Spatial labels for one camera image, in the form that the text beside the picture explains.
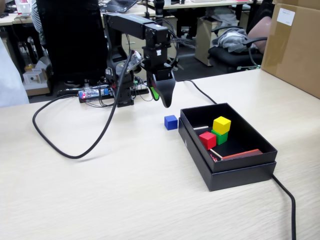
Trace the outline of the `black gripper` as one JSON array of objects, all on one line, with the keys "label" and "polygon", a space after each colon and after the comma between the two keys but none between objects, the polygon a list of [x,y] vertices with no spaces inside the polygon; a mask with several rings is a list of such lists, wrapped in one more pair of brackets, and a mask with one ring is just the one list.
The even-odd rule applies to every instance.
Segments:
[{"label": "black gripper", "polygon": [[147,87],[155,101],[161,98],[165,108],[169,108],[172,104],[176,84],[172,67],[167,63],[169,48],[170,44],[154,47],[146,45],[142,48],[144,57],[142,68],[146,71]]}]

